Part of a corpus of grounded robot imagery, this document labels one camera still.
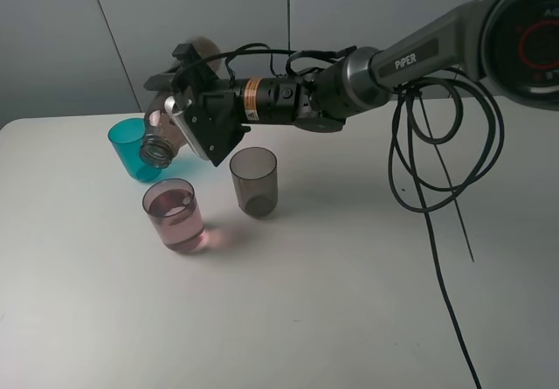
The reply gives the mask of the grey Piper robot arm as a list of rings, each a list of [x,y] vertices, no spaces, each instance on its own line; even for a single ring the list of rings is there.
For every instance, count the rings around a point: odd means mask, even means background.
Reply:
[[[557,110],[558,0],[473,0],[385,50],[290,52],[290,60],[318,59],[326,67],[287,68],[275,79],[222,80],[211,58],[188,44],[174,57],[173,68],[144,86],[171,96],[194,132],[212,126],[226,133],[252,123],[336,132],[349,117],[425,86],[439,71],[487,79],[512,101]]]

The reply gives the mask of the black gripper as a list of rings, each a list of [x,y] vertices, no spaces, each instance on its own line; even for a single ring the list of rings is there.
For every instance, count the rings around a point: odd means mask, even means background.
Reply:
[[[206,67],[180,69],[204,58],[200,44],[179,44],[172,57],[172,72],[150,76],[144,89],[174,89],[174,114],[181,115],[190,126],[243,129],[252,124],[291,125],[298,116],[302,88],[295,80],[221,79]]]

